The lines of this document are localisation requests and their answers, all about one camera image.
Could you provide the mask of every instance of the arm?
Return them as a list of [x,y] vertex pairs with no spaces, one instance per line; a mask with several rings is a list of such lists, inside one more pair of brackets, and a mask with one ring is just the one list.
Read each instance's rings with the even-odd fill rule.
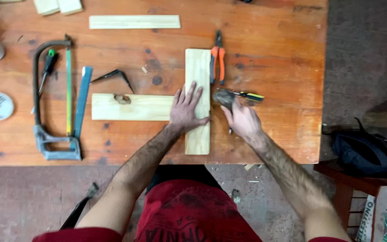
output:
[[234,99],[232,112],[221,106],[229,125],[260,157],[304,222],[305,239],[327,236],[350,241],[334,206],[313,178],[261,128],[256,112]]
[[170,113],[170,123],[141,147],[115,174],[99,201],[83,217],[77,228],[110,228],[122,236],[126,232],[135,202],[152,180],[164,155],[184,132],[204,125],[209,118],[196,119],[195,107],[200,100],[200,87],[192,98],[196,83],[189,92],[177,90]]

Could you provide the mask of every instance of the blue ruler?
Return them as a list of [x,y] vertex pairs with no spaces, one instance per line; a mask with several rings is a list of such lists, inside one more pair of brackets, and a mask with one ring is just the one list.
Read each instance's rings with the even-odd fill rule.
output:
[[[74,118],[73,137],[80,141],[80,133],[82,131],[83,118],[85,116],[87,94],[89,92],[89,83],[92,79],[93,68],[83,66],[82,83],[80,84],[79,97],[77,98],[76,116]],[[75,145],[71,143],[70,149],[75,149]]]

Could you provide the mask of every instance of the black bag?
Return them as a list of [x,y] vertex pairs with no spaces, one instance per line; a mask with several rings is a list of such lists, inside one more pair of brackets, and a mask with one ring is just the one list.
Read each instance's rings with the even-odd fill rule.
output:
[[352,175],[387,173],[387,139],[364,131],[333,131],[331,147],[344,170]]

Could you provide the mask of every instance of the wooden workbench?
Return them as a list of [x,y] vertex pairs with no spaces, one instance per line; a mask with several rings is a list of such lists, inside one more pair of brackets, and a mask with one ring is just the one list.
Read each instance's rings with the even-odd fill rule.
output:
[[[319,159],[326,0],[85,0],[73,15],[40,16],[32,0],[0,4],[0,92],[15,102],[13,115],[0,121],[0,166],[123,164],[166,122],[92,121],[92,93],[130,93],[119,78],[91,85],[81,142],[85,159],[46,161],[32,132],[32,55],[43,42],[75,41],[73,82],[81,69],[94,68],[93,78],[116,68],[126,72],[138,94],[174,95],[185,82],[185,49],[212,48],[217,29],[226,49],[226,87],[265,96],[254,109],[263,129],[299,163]],[[178,14],[180,29],[89,30],[90,15]],[[66,120],[65,50],[57,73],[42,96],[42,120],[50,134],[62,136]],[[145,74],[142,67],[148,70]],[[212,103],[208,156],[184,155],[182,137],[163,164],[260,163],[237,135],[228,134],[220,107]]]

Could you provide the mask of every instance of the concrete floor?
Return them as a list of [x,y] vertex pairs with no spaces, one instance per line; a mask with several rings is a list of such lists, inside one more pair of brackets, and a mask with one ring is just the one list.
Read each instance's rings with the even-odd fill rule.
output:
[[[354,116],[387,110],[387,0],[329,1],[325,69],[323,122],[328,126],[355,125]],[[322,160],[333,157],[328,142],[322,139]],[[312,171],[311,165],[304,167],[332,196],[332,181]],[[207,168],[227,193],[240,190],[238,209],[262,240],[304,240],[302,224],[265,167],[249,171],[241,165]],[[31,241],[35,235],[60,228],[92,182],[105,188],[117,169],[0,168],[0,241]],[[137,202],[125,241],[133,239],[143,201],[144,196]]]

